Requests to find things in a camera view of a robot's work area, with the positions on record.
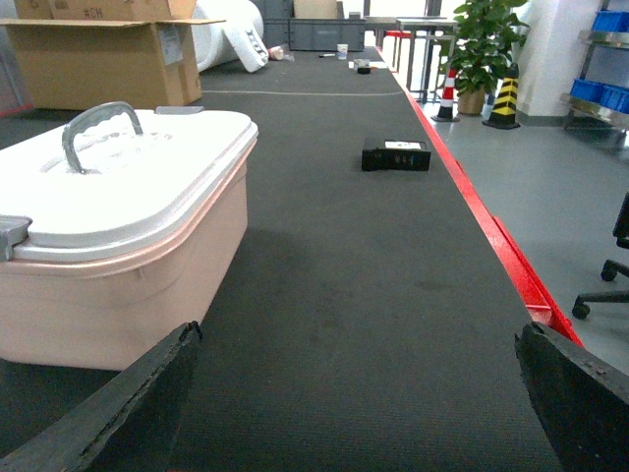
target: white lid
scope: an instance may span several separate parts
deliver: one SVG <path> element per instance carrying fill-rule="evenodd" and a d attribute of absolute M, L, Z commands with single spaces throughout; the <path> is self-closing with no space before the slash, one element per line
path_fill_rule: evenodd
<path fill-rule="evenodd" d="M 142 137 L 125 116 L 77 137 L 87 174 L 67 164 L 63 127 L 0 150 L 0 214 L 32 220 L 16 259 L 93 261 L 159 241 L 185 223 L 257 136 L 241 113 L 137 113 Z"/>

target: red and white cone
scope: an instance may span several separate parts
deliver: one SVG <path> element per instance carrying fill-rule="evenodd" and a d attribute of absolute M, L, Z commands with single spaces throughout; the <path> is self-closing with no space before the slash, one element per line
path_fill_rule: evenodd
<path fill-rule="evenodd" d="M 459 121 L 459 118 L 452 116 L 452 108 L 454 106 L 454 76 L 456 71 L 450 69 L 448 77 L 445 79 L 445 87 L 443 88 L 443 97 L 439 106 L 439 112 L 432 119 L 438 122 Z"/>

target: red edge rail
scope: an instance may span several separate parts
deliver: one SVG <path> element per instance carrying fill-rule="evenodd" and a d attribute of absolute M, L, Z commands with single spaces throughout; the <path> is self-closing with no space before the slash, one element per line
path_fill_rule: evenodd
<path fill-rule="evenodd" d="M 15 115 L 16 113 L 20 113 L 21 111 L 27 111 L 32 109 L 32 105 L 24 105 L 18 108 L 12 108 L 11 110 L 0 111 L 0 118 L 5 118 L 9 115 Z"/>
<path fill-rule="evenodd" d="M 533 321 L 552 327 L 557 332 L 572 340 L 575 344 L 583 347 L 583 342 L 574 331 L 572 323 L 561 313 L 559 306 L 552 299 L 552 296 L 545 288 L 539 276 L 527 261 L 504 224 L 489 213 L 489 210 L 479 197 L 479 194 L 477 194 L 463 167 L 452 156 L 449 149 L 432 126 L 432 123 L 422 111 L 422 108 L 420 108 L 417 101 L 411 96 L 402 83 L 400 76 L 398 74 L 394 74 L 394 76 L 402 90 L 406 92 L 411 106 L 415 110 L 426 133 L 429 135 L 434 149 L 452 176 L 461 195 L 470 207 L 472 214 L 481 226 L 489 243 L 509 274 L 509 277 L 511 277 L 511 281 L 519 292 L 520 297 L 522 297 Z"/>

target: lid latch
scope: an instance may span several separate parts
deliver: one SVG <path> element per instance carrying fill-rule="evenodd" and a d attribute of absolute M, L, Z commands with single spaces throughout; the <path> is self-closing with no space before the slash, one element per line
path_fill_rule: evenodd
<path fill-rule="evenodd" d="M 21 216 L 0 215 L 0 263 L 13 258 L 13 247 L 26 241 L 32 221 Z"/>

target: box handle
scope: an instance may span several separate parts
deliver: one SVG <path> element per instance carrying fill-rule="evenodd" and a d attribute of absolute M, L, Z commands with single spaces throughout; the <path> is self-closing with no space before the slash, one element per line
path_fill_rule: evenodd
<path fill-rule="evenodd" d="M 30 219 L 21 216 L 0 215 L 0 263 L 13 258 L 13 247 L 28 238 L 31 223 Z"/>
<path fill-rule="evenodd" d="M 143 131 L 142 126 L 140 125 L 140 119 L 136 114 L 136 110 L 134 110 L 129 103 L 124 101 L 112 101 L 110 103 L 103 103 L 102 105 L 94 106 L 93 108 L 84 111 L 66 125 L 63 130 L 62 144 L 70 167 L 80 174 L 86 173 L 86 170 L 81 166 L 81 162 L 77 156 L 77 151 L 75 150 L 75 137 L 92 126 L 96 126 L 103 121 L 107 121 L 114 116 L 122 114 L 129 115 L 136 135 L 141 135 Z"/>

